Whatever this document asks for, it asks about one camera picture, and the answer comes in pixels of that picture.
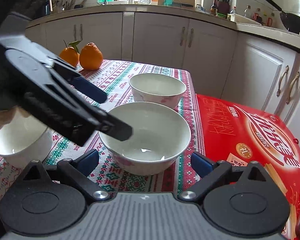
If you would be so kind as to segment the white floral bowl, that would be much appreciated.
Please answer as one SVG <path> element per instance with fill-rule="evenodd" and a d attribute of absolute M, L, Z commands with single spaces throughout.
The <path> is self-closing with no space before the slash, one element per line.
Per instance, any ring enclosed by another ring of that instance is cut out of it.
<path fill-rule="evenodd" d="M 51 129 L 32 115 L 24 117 L 19 110 L 0 130 L 0 156 L 16 168 L 25 168 L 32 160 L 44 161 L 51 147 Z"/>
<path fill-rule="evenodd" d="M 138 176 L 149 176 L 169 168 L 190 144 L 191 130 L 173 109 L 153 102 L 117 106 L 110 114 L 133 128 L 126 141 L 99 133 L 115 163 Z"/>
<path fill-rule="evenodd" d="M 135 102 L 153 102 L 171 109 L 179 104 L 186 85 L 178 79 L 162 74 L 142 73 L 129 80 Z"/>

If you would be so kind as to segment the black wok pan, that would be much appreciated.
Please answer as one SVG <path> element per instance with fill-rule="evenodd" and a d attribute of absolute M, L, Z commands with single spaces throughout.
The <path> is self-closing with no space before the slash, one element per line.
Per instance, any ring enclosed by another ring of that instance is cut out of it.
<path fill-rule="evenodd" d="M 288 31 L 295 34 L 300 34 L 300 16 L 290 12 L 284 12 L 282 8 L 279 5 L 277 5 L 273 0 L 265 1 L 267 1 L 280 12 L 281 22 Z"/>

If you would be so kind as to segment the orange with green leaf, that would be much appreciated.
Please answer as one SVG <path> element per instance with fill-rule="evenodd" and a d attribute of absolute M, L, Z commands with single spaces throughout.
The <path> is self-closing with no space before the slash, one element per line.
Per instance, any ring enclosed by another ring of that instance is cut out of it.
<path fill-rule="evenodd" d="M 79 49 L 78 45 L 80 44 L 81 40 L 66 43 L 65 48 L 60 52 L 59 57 L 72 65 L 73 67 L 77 67 L 79 63 Z"/>

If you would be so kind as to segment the white rectangular tray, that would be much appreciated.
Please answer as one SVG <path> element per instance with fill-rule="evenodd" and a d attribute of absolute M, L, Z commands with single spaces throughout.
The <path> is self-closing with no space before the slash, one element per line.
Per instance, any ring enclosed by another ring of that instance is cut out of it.
<path fill-rule="evenodd" d="M 261 25 L 260 23 L 256 22 L 255 20 L 249 19 L 249 18 L 241 16 L 239 14 L 228 14 L 228 18 L 230 19 L 230 21 L 235 22 L 235 23 Z"/>

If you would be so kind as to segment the bumpy orange without leaf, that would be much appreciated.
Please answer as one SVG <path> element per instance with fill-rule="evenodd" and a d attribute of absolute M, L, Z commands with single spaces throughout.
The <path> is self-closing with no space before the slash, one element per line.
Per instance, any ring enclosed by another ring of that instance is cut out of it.
<path fill-rule="evenodd" d="M 80 53 L 79 62 L 85 70 L 98 70 L 103 63 L 103 55 L 93 42 L 85 45 Z"/>

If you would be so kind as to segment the black knife block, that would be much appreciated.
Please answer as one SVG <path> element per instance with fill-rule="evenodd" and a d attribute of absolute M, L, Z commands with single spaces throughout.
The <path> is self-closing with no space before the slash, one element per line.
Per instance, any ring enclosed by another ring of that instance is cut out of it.
<path fill-rule="evenodd" d="M 227 15 L 230 11 L 230 1 L 231 0 L 217 0 L 218 12 Z"/>

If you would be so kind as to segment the dark sauce bottle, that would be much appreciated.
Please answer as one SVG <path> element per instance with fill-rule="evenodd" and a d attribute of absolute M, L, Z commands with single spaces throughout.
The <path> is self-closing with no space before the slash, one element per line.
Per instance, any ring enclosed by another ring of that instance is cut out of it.
<path fill-rule="evenodd" d="M 211 5 L 211 9 L 210 9 L 210 14 L 213 15 L 213 16 L 216 16 L 217 10 L 218 10 L 217 0 L 213 0 L 213 3 Z"/>

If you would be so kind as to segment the glass mug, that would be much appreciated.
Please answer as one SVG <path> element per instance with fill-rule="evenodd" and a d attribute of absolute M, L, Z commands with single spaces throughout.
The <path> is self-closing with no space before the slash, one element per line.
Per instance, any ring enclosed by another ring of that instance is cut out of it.
<path fill-rule="evenodd" d="M 152 0 L 137 0 L 138 4 L 151 4 Z"/>

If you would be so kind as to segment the white kitchen cabinets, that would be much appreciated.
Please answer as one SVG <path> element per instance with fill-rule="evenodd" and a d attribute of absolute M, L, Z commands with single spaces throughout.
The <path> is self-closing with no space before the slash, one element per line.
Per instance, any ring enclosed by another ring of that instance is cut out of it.
<path fill-rule="evenodd" d="M 183 69 L 198 94 L 274 113 L 300 144 L 300 52 L 260 37 L 185 17 L 106 12 L 26 29 L 55 54 L 93 42 L 108 60 Z"/>

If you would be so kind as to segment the red cardboard gift box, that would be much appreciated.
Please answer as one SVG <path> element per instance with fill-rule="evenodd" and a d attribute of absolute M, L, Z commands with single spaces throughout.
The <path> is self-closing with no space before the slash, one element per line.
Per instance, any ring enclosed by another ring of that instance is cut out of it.
<path fill-rule="evenodd" d="M 300 146 L 276 115 L 221 99 L 197 95 L 204 154 L 234 166 L 258 161 L 290 204 L 283 230 L 287 239 L 300 239 Z"/>

